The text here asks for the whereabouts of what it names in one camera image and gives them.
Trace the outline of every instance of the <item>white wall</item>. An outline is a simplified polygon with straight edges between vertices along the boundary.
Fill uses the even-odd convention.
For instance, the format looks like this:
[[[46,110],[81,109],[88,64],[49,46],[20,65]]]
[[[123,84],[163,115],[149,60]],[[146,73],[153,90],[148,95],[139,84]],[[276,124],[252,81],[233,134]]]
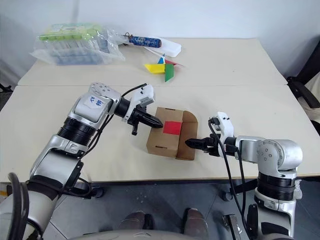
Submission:
[[[296,75],[319,39],[319,10],[319,0],[0,0],[0,58],[21,77],[48,25],[98,22],[141,36],[258,38],[283,75]]]

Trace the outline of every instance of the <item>cardboard box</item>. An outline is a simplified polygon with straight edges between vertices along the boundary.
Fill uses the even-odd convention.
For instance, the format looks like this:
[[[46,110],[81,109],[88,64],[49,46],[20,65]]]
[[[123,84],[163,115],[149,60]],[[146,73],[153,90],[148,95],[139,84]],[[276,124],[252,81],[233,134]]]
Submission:
[[[195,149],[185,144],[187,139],[197,138],[198,121],[189,111],[158,107],[155,116],[163,123],[163,128],[151,128],[146,148],[148,153],[194,160]]]

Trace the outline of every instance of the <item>black chair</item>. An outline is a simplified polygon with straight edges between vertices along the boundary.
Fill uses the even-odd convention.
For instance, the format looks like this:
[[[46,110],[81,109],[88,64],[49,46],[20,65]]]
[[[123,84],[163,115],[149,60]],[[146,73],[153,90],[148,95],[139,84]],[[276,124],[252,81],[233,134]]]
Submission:
[[[315,75],[320,72],[320,40],[313,50],[308,61],[306,61],[302,70],[297,76],[289,76],[286,80],[288,86],[296,98],[303,97],[310,108],[320,108],[320,102],[317,98],[305,87]],[[320,123],[311,121],[314,128],[320,135]]]

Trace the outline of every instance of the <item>green paper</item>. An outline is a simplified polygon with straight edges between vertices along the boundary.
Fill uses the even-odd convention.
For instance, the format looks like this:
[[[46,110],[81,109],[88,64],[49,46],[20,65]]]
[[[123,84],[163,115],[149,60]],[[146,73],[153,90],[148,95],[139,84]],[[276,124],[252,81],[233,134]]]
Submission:
[[[165,74],[165,78],[164,81],[167,82],[170,79],[172,79],[175,75],[175,68],[173,64],[165,64],[164,66],[164,74]]]

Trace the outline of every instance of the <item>blue handle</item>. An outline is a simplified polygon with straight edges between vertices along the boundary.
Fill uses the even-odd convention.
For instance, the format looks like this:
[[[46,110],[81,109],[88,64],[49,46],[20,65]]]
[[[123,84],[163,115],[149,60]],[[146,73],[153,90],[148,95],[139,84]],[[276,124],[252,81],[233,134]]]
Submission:
[[[151,48],[161,47],[160,39],[143,37],[143,36],[131,36],[129,37],[129,43],[133,43],[134,45],[138,45],[138,46],[151,47]]]

